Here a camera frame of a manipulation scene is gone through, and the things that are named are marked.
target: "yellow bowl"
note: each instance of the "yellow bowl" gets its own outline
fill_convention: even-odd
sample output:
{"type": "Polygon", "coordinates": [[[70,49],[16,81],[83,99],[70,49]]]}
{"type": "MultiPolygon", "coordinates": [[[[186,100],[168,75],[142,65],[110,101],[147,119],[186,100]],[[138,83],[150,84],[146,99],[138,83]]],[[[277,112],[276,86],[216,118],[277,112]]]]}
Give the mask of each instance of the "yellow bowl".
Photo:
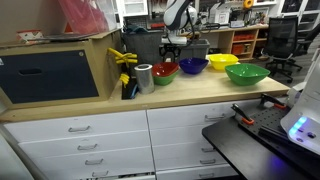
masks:
{"type": "Polygon", "coordinates": [[[209,56],[214,69],[224,71],[228,65],[236,64],[239,59],[233,54],[213,54],[209,56]]]}

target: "green bowl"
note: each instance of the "green bowl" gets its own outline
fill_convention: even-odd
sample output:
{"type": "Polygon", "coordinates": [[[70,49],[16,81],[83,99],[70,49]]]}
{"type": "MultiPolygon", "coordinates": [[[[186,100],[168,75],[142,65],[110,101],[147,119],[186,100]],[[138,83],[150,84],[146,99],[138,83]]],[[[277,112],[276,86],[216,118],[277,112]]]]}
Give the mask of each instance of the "green bowl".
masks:
{"type": "Polygon", "coordinates": [[[254,64],[233,64],[225,67],[229,78],[237,85],[256,84],[270,74],[270,71],[254,64]]]}
{"type": "Polygon", "coordinates": [[[161,86],[170,84],[173,81],[173,79],[177,76],[178,71],[179,70],[170,74],[169,76],[153,76],[154,84],[161,85],[161,86]]]}

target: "red bowl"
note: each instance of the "red bowl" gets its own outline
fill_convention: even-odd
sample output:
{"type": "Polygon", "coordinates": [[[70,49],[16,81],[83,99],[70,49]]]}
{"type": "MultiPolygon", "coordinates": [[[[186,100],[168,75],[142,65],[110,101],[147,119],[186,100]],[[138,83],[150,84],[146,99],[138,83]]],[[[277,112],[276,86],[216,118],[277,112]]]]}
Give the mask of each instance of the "red bowl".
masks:
{"type": "Polygon", "coordinates": [[[170,76],[179,69],[179,64],[174,62],[157,63],[152,66],[153,76],[170,76]]]}

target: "blue bowl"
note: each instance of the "blue bowl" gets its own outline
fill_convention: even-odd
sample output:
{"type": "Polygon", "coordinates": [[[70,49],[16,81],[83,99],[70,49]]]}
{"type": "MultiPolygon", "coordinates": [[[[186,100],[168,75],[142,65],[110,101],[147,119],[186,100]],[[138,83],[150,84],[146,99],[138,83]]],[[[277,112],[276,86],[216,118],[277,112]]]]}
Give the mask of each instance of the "blue bowl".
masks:
{"type": "Polygon", "coordinates": [[[201,58],[187,58],[180,60],[179,66],[185,73],[198,74],[208,65],[208,62],[201,58]]]}

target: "black table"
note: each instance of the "black table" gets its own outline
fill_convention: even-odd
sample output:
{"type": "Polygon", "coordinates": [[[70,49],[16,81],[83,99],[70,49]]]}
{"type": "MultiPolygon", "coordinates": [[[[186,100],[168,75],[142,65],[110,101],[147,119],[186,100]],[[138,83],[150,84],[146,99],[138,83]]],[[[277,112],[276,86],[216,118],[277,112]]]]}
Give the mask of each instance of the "black table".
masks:
{"type": "Polygon", "coordinates": [[[306,174],[302,174],[240,129],[234,118],[204,128],[202,135],[245,179],[309,179],[306,174]]]}

